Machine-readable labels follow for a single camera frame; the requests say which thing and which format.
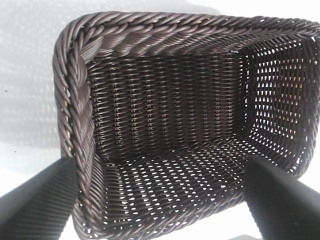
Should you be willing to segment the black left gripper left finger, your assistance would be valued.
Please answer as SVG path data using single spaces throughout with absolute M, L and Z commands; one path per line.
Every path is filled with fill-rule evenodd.
M 2 240 L 58 240 L 78 198 L 76 160 L 63 157 L 0 198 Z

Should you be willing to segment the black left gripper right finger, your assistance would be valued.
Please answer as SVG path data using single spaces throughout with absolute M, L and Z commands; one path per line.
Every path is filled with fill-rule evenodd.
M 248 158 L 245 201 L 265 240 L 320 238 L 320 194 L 261 156 Z

